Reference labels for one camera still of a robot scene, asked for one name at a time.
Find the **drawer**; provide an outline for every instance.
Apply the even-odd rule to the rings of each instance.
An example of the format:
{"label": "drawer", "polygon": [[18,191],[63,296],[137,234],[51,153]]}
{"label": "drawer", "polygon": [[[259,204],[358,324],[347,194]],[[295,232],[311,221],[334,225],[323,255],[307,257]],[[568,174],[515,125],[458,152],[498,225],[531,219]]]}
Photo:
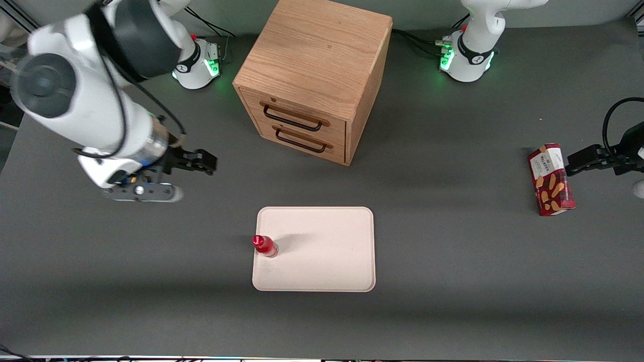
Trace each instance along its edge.
{"label": "drawer", "polygon": [[338,164],[345,163],[344,144],[311,137],[292,127],[277,122],[259,122],[258,127],[263,138],[284,146],[306,152],[310,155],[325,158]]}
{"label": "drawer", "polygon": [[342,120],[324,117],[304,106],[286,105],[285,101],[246,88],[240,93],[257,124],[279,124],[316,140],[345,144],[346,122]]}

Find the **red bottle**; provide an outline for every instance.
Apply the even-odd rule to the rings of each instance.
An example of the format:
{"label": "red bottle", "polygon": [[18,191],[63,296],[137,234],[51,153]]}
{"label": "red bottle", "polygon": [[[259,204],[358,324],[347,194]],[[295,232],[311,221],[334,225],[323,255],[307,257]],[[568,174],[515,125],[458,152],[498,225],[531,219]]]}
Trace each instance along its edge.
{"label": "red bottle", "polygon": [[252,238],[255,250],[267,258],[274,258],[278,254],[278,246],[268,236],[255,235]]}

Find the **black metal handle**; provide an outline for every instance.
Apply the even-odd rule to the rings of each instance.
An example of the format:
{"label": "black metal handle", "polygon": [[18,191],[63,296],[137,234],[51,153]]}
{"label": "black metal handle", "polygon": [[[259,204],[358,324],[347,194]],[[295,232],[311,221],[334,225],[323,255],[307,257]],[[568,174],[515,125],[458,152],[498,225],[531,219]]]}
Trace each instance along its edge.
{"label": "black metal handle", "polygon": [[315,152],[315,153],[322,153],[322,152],[324,152],[324,150],[325,150],[325,149],[327,149],[327,145],[326,145],[326,144],[322,144],[322,148],[313,148],[313,147],[307,146],[307,145],[305,145],[305,144],[301,144],[301,143],[299,143],[299,142],[295,142],[295,141],[293,141],[293,140],[289,140],[288,138],[281,137],[281,136],[279,135],[280,131],[281,131],[281,129],[279,129],[279,128],[275,130],[275,137],[277,137],[277,139],[278,139],[278,140],[280,140],[280,141],[284,141],[284,142],[286,142],[286,143],[290,143],[290,144],[292,144],[293,146],[301,147],[301,148],[303,148],[303,149],[307,149],[307,150],[309,150],[309,151],[311,151],[311,152]]}
{"label": "black metal handle", "polygon": [[322,127],[322,122],[321,121],[317,122],[317,126],[310,127],[310,126],[306,126],[304,124],[293,122],[292,120],[288,120],[286,118],[282,118],[282,117],[279,117],[279,116],[276,116],[276,115],[272,115],[272,114],[269,113],[269,105],[268,104],[264,106],[264,115],[266,117],[270,118],[270,119],[274,119],[274,120],[277,120],[277,121],[282,122],[282,123],[290,124],[291,126],[299,127],[301,129],[305,129],[305,130],[311,131],[311,132],[317,132],[317,131],[320,130],[320,127]]}

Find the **table surface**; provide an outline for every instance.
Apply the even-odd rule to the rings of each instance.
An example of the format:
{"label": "table surface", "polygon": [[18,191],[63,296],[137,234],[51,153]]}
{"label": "table surface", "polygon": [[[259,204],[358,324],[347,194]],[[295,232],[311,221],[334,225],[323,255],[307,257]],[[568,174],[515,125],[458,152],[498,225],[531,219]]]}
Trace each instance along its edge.
{"label": "table surface", "polygon": [[[443,32],[428,32],[437,37]],[[644,359],[641,175],[571,179],[577,209],[539,217],[527,154],[600,142],[608,108],[641,95],[632,21],[510,29],[459,84],[392,38],[353,164],[263,140],[223,77],[144,85],[185,123],[214,176],[178,170],[176,204],[103,198],[64,140],[26,119],[0,178],[0,341],[23,354],[362,359]],[[130,91],[149,110],[141,94]],[[641,121],[614,115],[611,141]],[[257,212],[361,205],[375,216],[369,293],[259,292]]]}

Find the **wooden drawer cabinet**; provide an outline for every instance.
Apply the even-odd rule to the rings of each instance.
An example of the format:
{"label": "wooden drawer cabinet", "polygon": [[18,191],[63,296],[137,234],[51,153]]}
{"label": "wooden drawer cabinet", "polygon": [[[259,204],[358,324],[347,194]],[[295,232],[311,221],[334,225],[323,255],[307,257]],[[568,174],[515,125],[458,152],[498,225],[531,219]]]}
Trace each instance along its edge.
{"label": "wooden drawer cabinet", "polygon": [[382,80],[392,19],[280,0],[233,81],[259,134],[349,165]]}

